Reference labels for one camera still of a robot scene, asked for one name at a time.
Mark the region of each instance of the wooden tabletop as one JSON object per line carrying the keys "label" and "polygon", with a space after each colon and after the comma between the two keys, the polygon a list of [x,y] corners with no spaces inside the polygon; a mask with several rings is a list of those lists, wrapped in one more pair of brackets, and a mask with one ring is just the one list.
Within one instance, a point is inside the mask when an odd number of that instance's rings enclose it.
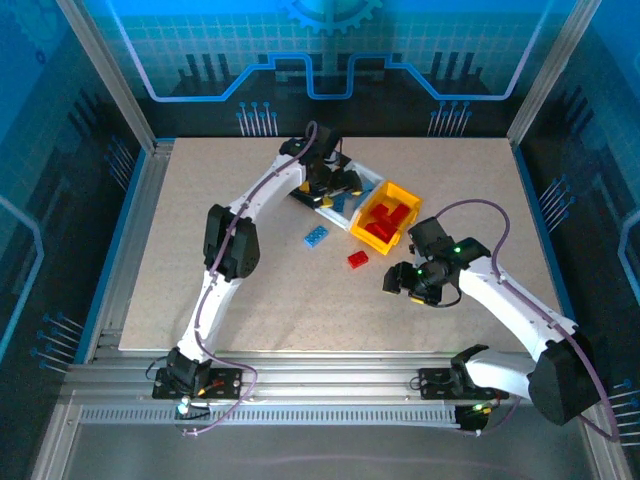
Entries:
{"label": "wooden tabletop", "polygon": [[[202,281],[207,211],[243,194],[269,168],[283,139],[176,140],[153,219],[120,349],[176,345]],[[511,234],[499,261],[552,308],[558,303],[520,176],[506,139],[347,138],[344,153],[422,197],[418,220],[465,198],[502,205]],[[499,213],[482,205],[446,213],[454,239],[473,236],[492,249],[503,231]],[[303,238],[323,225],[329,236],[310,250]],[[382,292],[387,269],[412,261],[405,235],[383,256],[309,208],[287,198],[258,232],[261,259],[236,293],[215,348],[220,350],[395,350],[458,352],[485,343],[524,351],[475,300],[449,309]],[[369,263],[352,270],[347,256]]]}

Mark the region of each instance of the yellow bin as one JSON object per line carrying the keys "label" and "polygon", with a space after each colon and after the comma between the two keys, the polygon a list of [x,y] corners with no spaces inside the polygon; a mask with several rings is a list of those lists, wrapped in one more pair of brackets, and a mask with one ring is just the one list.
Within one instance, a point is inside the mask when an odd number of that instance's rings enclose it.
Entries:
{"label": "yellow bin", "polygon": [[[371,211],[379,204],[387,207],[389,212],[393,212],[400,204],[409,207],[409,214],[397,226],[397,232],[391,237],[389,243],[384,242],[365,229],[368,224],[376,221],[376,218],[371,215]],[[351,226],[351,233],[367,245],[371,245],[377,251],[386,255],[400,241],[405,229],[415,221],[421,206],[422,199],[420,197],[416,197],[404,188],[387,180],[370,195],[366,203],[360,208]]]}

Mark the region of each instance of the enclosure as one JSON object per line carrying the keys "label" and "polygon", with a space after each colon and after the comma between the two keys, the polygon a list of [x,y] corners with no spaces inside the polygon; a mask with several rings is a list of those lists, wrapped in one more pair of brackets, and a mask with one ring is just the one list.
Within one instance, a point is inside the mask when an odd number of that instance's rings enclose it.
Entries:
{"label": "enclosure", "polygon": [[[3,477],[634,478],[639,24],[631,0],[3,0]],[[606,340],[618,442],[529,402],[488,439],[424,426],[459,402],[422,400],[418,369],[525,347],[469,296],[382,295],[408,235],[382,255],[292,198],[260,224],[214,345],[255,390],[180,436],[147,367],[196,306],[207,212],[311,120],[419,197],[418,220],[468,198],[507,210],[501,265]],[[504,227],[479,205],[442,222],[491,248]],[[608,431],[602,405],[586,415]]]}

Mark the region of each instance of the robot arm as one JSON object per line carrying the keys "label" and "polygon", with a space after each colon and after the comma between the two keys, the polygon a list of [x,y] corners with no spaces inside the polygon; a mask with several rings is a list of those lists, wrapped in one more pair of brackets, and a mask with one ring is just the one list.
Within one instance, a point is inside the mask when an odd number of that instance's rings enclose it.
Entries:
{"label": "robot arm", "polygon": [[[182,339],[178,342],[180,353],[191,361],[195,360],[203,363],[207,360],[205,353],[196,340],[195,323],[198,316],[198,306],[202,305],[198,318],[197,332],[203,339],[204,344],[210,347],[217,337],[222,319],[227,312],[233,295],[242,284],[243,279],[253,272],[260,258],[256,235],[257,229],[263,219],[268,218],[275,207],[306,180],[305,167],[299,162],[292,163],[278,172],[277,175],[266,180],[271,173],[285,165],[292,158],[290,155],[278,155],[271,168],[247,193],[233,201],[226,209],[221,208],[219,205],[214,205],[209,211],[205,239],[205,264],[207,268],[204,271],[202,288],[200,289],[196,308],[191,314],[191,320]],[[263,183],[264,186],[256,190],[256,187],[260,187]],[[235,235],[230,242],[230,247],[227,247],[229,250],[227,261],[223,260],[221,265],[218,266],[218,273],[222,273],[225,278],[222,278],[223,275],[218,275],[214,279],[209,271],[213,266],[215,255],[218,253],[218,249],[215,248],[214,244],[222,243],[226,233],[226,228],[223,228],[223,225],[229,223],[229,219],[240,211],[246,203],[250,192],[254,190],[257,193],[240,214]],[[210,286],[211,292],[207,295],[207,301],[203,303],[205,292]]]}
{"label": "robot arm", "polygon": [[214,205],[207,216],[202,288],[189,325],[159,372],[170,392],[196,396],[207,384],[211,360],[204,351],[213,344],[227,308],[244,278],[260,260],[257,229],[289,194],[311,208],[331,206],[331,197],[359,193],[362,183],[351,159],[336,152],[335,130],[312,122],[312,132],[283,143],[280,154],[262,177],[228,207]]}
{"label": "robot arm", "polygon": [[[477,240],[454,242],[435,218],[409,230],[414,264],[402,262],[389,269],[383,290],[408,291],[419,303],[438,307],[442,288],[451,284],[485,306],[524,345],[529,357],[499,353],[476,345],[452,360],[451,378],[458,392],[496,388],[530,399],[550,421],[563,425],[598,402],[599,396],[586,369],[567,340],[540,311],[546,312],[587,352],[596,355],[595,342],[570,319],[554,312],[519,285]],[[602,377],[602,359],[595,358]]]}

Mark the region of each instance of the red block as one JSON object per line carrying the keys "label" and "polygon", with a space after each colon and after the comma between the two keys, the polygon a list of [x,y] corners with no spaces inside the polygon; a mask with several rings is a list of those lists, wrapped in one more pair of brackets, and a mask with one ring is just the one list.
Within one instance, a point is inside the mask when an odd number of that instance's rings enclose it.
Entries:
{"label": "red block", "polygon": [[369,261],[369,257],[367,257],[367,254],[364,253],[364,251],[360,250],[353,255],[349,255],[347,260],[349,261],[351,268],[358,268],[367,263]]}
{"label": "red block", "polygon": [[393,238],[393,236],[398,231],[398,229],[395,228],[393,225],[383,221],[370,223],[364,228],[367,232],[375,235],[384,243],[389,243]]}
{"label": "red block", "polygon": [[410,211],[411,209],[409,207],[407,207],[404,203],[401,203],[395,208],[393,213],[389,216],[389,219],[391,220],[391,223],[393,223],[395,226],[398,226],[402,223],[402,220],[407,218],[407,215],[409,215]]}
{"label": "red block", "polygon": [[389,213],[389,209],[381,203],[379,203],[378,205],[376,205],[371,209],[371,216],[376,220],[388,221],[389,220],[389,217],[387,216],[388,213]]}

